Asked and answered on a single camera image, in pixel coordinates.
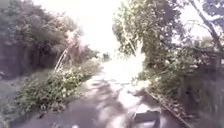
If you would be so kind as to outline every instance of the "bright sky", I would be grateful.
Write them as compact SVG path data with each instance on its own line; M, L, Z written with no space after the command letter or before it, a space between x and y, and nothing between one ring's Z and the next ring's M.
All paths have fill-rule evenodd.
M42 5L46 10L66 12L73 19L79 19L85 36L82 41L90 44L91 48L102 52L113 52L118 45L112 32L113 12L122 0L33 0L35 4ZM197 20L202 23L193 7L184 9L181 20L185 24L188 20ZM202 37L209 35L202 27L194 26L192 35Z

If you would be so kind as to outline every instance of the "tree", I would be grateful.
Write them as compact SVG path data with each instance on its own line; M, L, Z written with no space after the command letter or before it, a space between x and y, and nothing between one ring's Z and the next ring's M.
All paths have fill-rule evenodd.
M3 77L52 68L71 43L75 47L70 53L81 52L79 37L82 30L72 19L62 14L50 14L31 1L10 1L10 6L0 12L0 70L5 74ZM79 57L77 54L72 56L70 59L74 60Z

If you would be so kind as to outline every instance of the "tree branch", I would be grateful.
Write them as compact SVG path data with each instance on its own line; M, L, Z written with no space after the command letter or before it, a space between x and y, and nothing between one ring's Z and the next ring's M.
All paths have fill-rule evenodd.
M206 29L210 34L212 33L212 32L210 31L210 29L208 29L208 28L205 27L204 25L199 24L198 21L196 21L196 20L188 20L188 21L185 23L184 26L186 26L187 24L198 25L198 26L200 26L200 27Z
M171 48L182 48L182 49L187 49L187 50L191 50L191 51L195 51L195 52L200 52L200 53L203 53L203 54L215 54L215 55L224 56L223 52L209 51L209 50L204 50L204 49L190 47L190 46L181 46L181 45L177 45L177 44L173 44L173 43L172 44L171 43L166 43L163 40L160 40L160 42L163 45L166 45L166 46L171 47Z
M201 13L201 11L197 8L194 0L188 0L191 5L194 7L194 9L197 11L198 15L200 16L200 18L203 20L204 24L210 29L210 34L214 40L214 43L216 44L216 46L218 47L219 51L223 51L223 47L220 43L218 34L216 33L213 25L205 18L205 16Z

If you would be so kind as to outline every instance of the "green foliage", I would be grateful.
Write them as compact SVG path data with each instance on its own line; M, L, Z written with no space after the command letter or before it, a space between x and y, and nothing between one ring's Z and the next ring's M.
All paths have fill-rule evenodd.
M29 0L10 1L10 6L0 12L0 54L4 57L3 62L16 63L11 67L18 67L23 74L54 67L70 43L76 43L73 51L80 52L82 30L72 19L63 14L51 14Z
M80 85L97 71L97 67L98 63L87 61L60 73L36 73L23 83L22 89L18 92L18 107L23 112L58 110L68 97L79 96Z
M198 95L201 84L193 87L186 79L196 69L205 70L215 63L212 54L200 51L214 51L212 39L191 38L180 22L180 10L179 3L172 0L127 0L116 13L113 25L121 53L133 54L130 42L135 49L142 44L146 58L138 79L149 80L151 92L173 99L186 96L186 88Z

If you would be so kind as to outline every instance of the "sunlight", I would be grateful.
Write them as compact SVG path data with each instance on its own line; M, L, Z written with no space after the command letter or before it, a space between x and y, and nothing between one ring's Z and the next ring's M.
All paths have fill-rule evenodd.
M64 12L83 27L82 43L112 53L118 42L112 32L113 12L122 0L33 0L51 12Z

